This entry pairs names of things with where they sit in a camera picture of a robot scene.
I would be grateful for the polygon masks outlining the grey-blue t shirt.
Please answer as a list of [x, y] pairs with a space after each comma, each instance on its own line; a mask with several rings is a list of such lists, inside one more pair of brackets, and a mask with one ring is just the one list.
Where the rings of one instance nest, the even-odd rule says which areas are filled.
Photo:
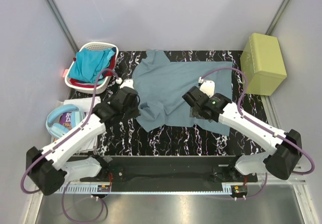
[[198, 79], [209, 73], [215, 92], [232, 98], [231, 61], [171, 62], [163, 51], [149, 50], [136, 66], [132, 78], [140, 97], [137, 122], [145, 131], [163, 125], [192, 127], [229, 135], [230, 128], [215, 121], [190, 116], [190, 106], [182, 96]]

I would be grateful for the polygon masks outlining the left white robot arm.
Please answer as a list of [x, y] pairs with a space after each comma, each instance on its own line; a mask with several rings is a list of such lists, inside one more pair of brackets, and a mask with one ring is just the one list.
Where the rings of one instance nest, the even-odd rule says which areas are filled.
[[21, 190], [26, 177], [45, 196], [55, 193], [63, 184], [81, 178], [93, 177], [102, 182], [108, 178], [108, 164], [99, 156], [70, 162], [83, 145], [104, 133], [106, 129], [136, 112], [138, 92], [130, 87], [121, 87], [108, 102], [92, 105], [86, 118], [65, 136], [43, 147], [31, 147], [26, 152], [26, 171], [21, 179]]

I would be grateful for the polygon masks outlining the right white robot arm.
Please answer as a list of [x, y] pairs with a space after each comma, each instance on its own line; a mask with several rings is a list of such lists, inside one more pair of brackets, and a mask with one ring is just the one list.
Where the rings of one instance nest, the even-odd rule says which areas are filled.
[[228, 169], [232, 181], [239, 182], [253, 173], [270, 173], [281, 180], [290, 177], [302, 156], [298, 131], [274, 128], [247, 112], [238, 112], [237, 104], [226, 96], [216, 93], [209, 97], [196, 86], [183, 99], [201, 117], [233, 128], [264, 149], [260, 154], [236, 157]]

